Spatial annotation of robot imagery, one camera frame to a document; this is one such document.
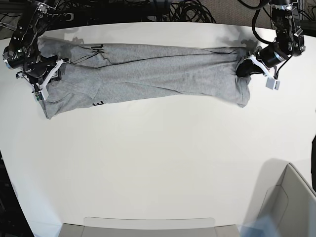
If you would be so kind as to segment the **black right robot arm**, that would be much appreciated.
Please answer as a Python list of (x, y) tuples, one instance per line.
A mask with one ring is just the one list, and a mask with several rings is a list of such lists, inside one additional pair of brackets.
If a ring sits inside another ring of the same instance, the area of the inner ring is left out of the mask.
[(21, 69), (22, 75), (37, 88), (57, 65), (58, 56), (44, 57), (38, 47), (38, 37), (48, 28), (48, 13), (56, 8), (54, 0), (30, 0), (18, 21), (9, 45), (3, 51), (3, 61), (10, 69)]

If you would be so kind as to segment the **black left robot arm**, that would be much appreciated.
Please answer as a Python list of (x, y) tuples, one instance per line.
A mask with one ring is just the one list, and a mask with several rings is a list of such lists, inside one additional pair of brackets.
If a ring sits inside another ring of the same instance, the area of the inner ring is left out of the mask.
[[(267, 46), (258, 47), (238, 66), (236, 74), (244, 78), (252, 74), (268, 75), (270, 69), (275, 70), (273, 79), (278, 79), (279, 71), (292, 57), (300, 56), (306, 49), (304, 33), (301, 28), (298, 1), (294, 0), (261, 0), (257, 6), (250, 6), (239, 1), (244, 7), (254, 10), (251, 29), (255, 38)], [(268, 14), (276, 31), (274, 41), (267, 41), (259, 36), (256, 31), (256, 22), (261, 10), (266, 5), (271, 7)]]

